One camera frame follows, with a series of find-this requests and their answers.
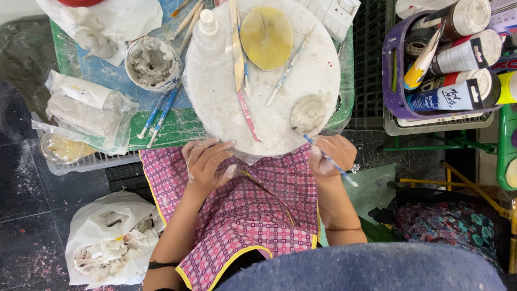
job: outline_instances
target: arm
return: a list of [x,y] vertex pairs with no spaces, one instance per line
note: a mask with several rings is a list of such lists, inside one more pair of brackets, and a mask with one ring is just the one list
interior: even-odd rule
[[[233,177],[236,165],[229,166],[226,172],[216,171],[223,160],[233,155],[227,151],[233,147],[232,142],[209,148],[218,141],[219,139],[213,138],[203,142],[189,142],[183,147],[182,154],[189,169],[189,183],[151,255],[151,262],[180,263],[190,253],[198,211],[203,201],[213,190],[226,184]],[[162,267],[147,270],[143,291],[155,291],[160,288],[180,290],[183,284],[183,279],[175,267]]]
[[361,223],[348,195],[341,174],[321,151],[329,155],[343,169],[353,166],[357,150],[340,135],[318,136],[309,156],[309,166],[318,184],[318,207],[327,241],[330,246],[367,242]]

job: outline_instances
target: black plastic crate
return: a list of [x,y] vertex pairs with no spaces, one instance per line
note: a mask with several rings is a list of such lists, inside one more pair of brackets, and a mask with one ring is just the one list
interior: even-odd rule
[[381,53],[395,25],[394,0],[362,0],[354,17],[355,104],[348,129],[384,130]]

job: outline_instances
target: clay-covered hand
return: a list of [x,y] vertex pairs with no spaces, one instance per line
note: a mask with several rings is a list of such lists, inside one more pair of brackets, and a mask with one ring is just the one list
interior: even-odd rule
[[322,151],[345,171],[354,165],[357,150],[346,138],[340,135],[315,136],[313,140],[314,145],[309,154],[309,167],[314,177],[332,177],[341,174],[329,160],[323,157]]
[[236,164],[230,165],[225,172],[217,171],[219,164],[233,155],[228,151],[233,147],[232,141],[227,141],[211,147],[219,142],[219,138],[204,141],[188,142],[181,150],[189,173],[189,183],[185,193],[191,193],[205,199],[215,189],[228,183],[233,178]]

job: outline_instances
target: yellow sponge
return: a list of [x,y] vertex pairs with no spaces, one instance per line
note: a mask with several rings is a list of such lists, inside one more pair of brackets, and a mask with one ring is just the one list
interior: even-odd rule
[[291,54],[293,30],[284,13],[257,7],[243,20],[240,41],[250,60],[264,71],[282,66]]

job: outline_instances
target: clay pot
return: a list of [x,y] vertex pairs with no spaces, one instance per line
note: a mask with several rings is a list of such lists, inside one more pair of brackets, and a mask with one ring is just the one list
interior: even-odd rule
[[90,7],[102,2],[103,0],[58,0],[61,4],[68,7]]

